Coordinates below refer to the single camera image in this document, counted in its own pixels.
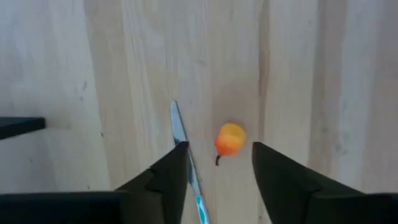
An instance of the knife blade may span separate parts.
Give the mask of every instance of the knife blade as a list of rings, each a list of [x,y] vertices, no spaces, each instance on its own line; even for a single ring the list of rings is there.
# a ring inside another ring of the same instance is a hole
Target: knife blade
[[[185,135],[184,127],[182,124],[182,119],[180,115],[180,111],[178,110],[178,105],[175,100],[173,100],[170,104],[170,116],[172,123],[172,132],[174,137],[174,143],[177,145],[181,141],[186,141],[187,136]],[[189,158],[189,175],[188,181],[195,192],[195,201],[197,204],[199,219],[201,224],[210,224],[208,214],[206,211],[205,204],[203,202],[203,197],[200,193],[199,183],[197,179],[197,173],[195,170],[195,165],[193,163],[192,153],[190,148],[188,148],[188,158]]]

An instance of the blue knife handle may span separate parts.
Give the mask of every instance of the blue knife handle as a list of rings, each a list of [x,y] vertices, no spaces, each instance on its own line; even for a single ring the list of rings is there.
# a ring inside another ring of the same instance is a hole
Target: blue knife handle
[[[210,224],[203,198],[201,196],[195,196],[195,201],[197,202],[200,224]]]

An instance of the wood grain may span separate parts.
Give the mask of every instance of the wood grain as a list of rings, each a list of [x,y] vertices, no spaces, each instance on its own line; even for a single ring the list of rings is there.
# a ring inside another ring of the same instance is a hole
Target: wood grain
[[[49,121],[0,142],[0,191],[118,187],[173,147],[173,99],[212,223],[271,223],[253,141],[359,190],[397,191],[397,8],[0,0],[0,115]],[[243,125],[248,142],[216,167],[213,139],[226,121]],[[183,223],[199,223],[191,188]]]

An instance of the black object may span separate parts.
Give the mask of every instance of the black object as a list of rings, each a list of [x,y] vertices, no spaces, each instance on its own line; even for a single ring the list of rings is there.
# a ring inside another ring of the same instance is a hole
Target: black object
[[[364,194],[260,142],[252,163],[273,224],[398,223],[398,194]]]
[[[44,118],[0,117],[0,140],[44,128]]]
[[[188,181],[188,142],[114,192],[0,196],[0,223],[178,224]]]

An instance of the small orange fruit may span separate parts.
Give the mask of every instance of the small orange fruit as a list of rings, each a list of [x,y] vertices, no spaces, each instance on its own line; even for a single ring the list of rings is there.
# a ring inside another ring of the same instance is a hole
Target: small orange fruit
[[[237,154],[246,140],[246,132],[242,127],[234,123],[224,124],[215,140],[217,148],[216,166],[221,156],[230,156]]]

